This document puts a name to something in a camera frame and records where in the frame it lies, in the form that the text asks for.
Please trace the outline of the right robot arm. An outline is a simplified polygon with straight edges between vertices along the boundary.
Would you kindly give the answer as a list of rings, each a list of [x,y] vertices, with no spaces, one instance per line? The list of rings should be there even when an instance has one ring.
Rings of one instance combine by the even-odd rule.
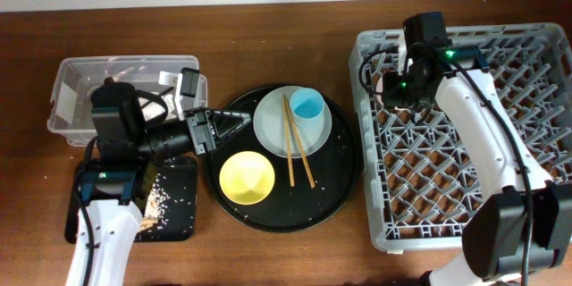
[[[561,265],[571,239],[571,187],[536,161],[501,104],[477,46],[455,46],[440,12],[403,22],[400,71],[383,75],[389,108],[438,106],[475,168],[483,203],[462,231],[462,251],[427,285],[493,285]]]

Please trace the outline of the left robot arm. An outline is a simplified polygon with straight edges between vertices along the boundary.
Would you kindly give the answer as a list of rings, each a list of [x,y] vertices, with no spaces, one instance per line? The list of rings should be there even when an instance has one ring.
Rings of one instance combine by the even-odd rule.
[[[122,284],[163,161],[212,152],[251,121],[248,113],[208,108],[146,120],[141,99],[167,107],[160,96],[113,78],[90,97],[97,134],[74,173],[71,194],[79,210],[69,285]]]

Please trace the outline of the wooden chopstick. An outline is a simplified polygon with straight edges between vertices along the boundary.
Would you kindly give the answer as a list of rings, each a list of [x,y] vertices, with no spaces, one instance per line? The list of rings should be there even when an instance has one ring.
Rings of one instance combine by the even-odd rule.
[[[282,109],[283,109],[283,125],[284,125],[284,137],[287,151],[287,164],[290,178],[290,186],[295,187],[295,176],[293,171],[292,155],[290,149],[290,117],[287,108],[286,96],[282,95]]]
[[[303,165],[304,165],[307,178],[308,178],[308,180],[309,180],[310,188],[311,188],[311,189],[314,189],[314,188],[315,188],[315,180],[314,180],[313,174],[312,174],[312,172],[311,172],[311,169],[310,169],[310,166],[309,166],[309,162],[308,162],[308,160],[307,160],[307,156],[306,156],[306,153],[305,153],[305,151],[304,151],[304,148],[303,148],[303,145],[302,145],[302,142],[301,142],[301,138],[300,138],[300,136],[299,136],[299,132],[298,132],[297,126],[296,126],[296,124],[295,124],[295,122],[294,122],[293,115],[292,115],[292,111],[291,111],[291,109],[290,109],[288,100],[287,100],[287,108],[288,108],[289,117],[290,117],[290,132],[292,132],[292,134],[294,135],[294,141],[296,142],[296,147],[297,147],[298,150],[299,150],[300,157],[301,157],[302,163],[303,163]]]

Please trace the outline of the food scraps and rice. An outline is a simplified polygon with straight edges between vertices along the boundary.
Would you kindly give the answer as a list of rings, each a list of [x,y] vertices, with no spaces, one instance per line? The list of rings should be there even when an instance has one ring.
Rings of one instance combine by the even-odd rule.
[[[166,213],[168,210],[167,202],[171,196],[160,187],[157,183],[152,185],[152,189],[147,198],[144,215],[139,226],[139,232],[147,231],[153,228],[162,230],[168,222]]]

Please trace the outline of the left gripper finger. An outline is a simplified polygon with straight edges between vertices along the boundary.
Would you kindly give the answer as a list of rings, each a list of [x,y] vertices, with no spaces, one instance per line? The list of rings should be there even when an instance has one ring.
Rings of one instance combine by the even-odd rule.
[[[251,123],[249,117],[223,115],[216,117],[216,146],[221,147]]]
[[[215,116],[227,116],[234,118],[249,119],[250,114],[241,111],[231,111],[231,110],[218,110],[218,109],[206,109],[205,114],[209,118],[214,118]]]

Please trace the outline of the yellow bowl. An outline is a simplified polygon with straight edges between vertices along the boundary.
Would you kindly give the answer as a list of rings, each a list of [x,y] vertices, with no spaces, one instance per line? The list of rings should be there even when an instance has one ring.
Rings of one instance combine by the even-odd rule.
[[[233,203],[250,206],[267,198],[273,190],[275,173],[262,154],[242,151],[229,157],[219,173],[223,194]]]

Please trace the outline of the white napkin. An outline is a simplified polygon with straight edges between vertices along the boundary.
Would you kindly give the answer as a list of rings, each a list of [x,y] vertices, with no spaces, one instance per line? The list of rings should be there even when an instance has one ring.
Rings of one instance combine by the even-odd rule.
[[[163,108],[157,103],[152,103],[148,101],[148,105],[142,108],[142,113],[144,115],[144,119],[146,122],[151,121],[152,119],[156,118],[167,112],[168,109]]]

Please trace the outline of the blue cup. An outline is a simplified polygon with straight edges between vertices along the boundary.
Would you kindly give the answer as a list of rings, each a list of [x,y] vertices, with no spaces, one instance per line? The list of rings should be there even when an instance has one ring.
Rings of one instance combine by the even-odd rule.
[[[300,128],[317,125],[324,105],[322,95],[313,88],[299,88],[290,96],[293,120]]]

